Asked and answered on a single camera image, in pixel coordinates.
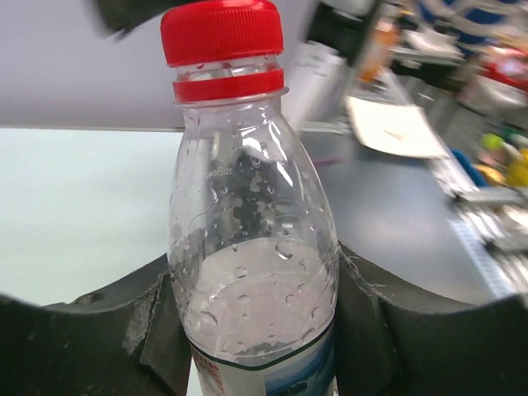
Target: white paper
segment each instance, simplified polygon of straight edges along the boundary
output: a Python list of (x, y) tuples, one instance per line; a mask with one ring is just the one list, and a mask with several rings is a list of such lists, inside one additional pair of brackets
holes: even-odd
[(421, 107), (389, 105), (355, 97), (346, 99), (346, 107), (357, 138), (371, 149), (413, 158), (447, 156)]

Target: blue and white striped object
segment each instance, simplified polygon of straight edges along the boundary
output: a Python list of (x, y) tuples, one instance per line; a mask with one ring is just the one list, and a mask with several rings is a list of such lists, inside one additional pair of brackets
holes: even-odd
[(460, 1), (471, 4), (465, 12), (451, 19), (459, 35), (458, 46), (464, 54), (479, 52), (486, 40), (494, 37), (507, 26), (510, 15), (521, 0), (418, 0), (414, 11), (417, 23), (431, 24), (438, 16), (450, 15)]

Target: water bottle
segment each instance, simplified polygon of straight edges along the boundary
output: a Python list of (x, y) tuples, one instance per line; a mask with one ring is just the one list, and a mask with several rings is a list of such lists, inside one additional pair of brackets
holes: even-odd
[(186, 131), (168, 256), (210, 396), (333, 392), (337, 236), (281, 114), (281, 19), (267, 0), (177, 7), (161, 25)]

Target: orange object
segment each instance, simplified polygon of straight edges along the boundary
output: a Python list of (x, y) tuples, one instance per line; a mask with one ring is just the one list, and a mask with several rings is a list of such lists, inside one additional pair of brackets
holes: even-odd
[(390, 50), (399, 41), (398, 27), (394, 22), (394, 18), (399, 13), (398, 7), (384, 5), (383, 16), (376, 25), (365, 59), (360, 66), (358, 78), (362, 82), (372, 82), (382, 68), (389, 66), (392, 60)]

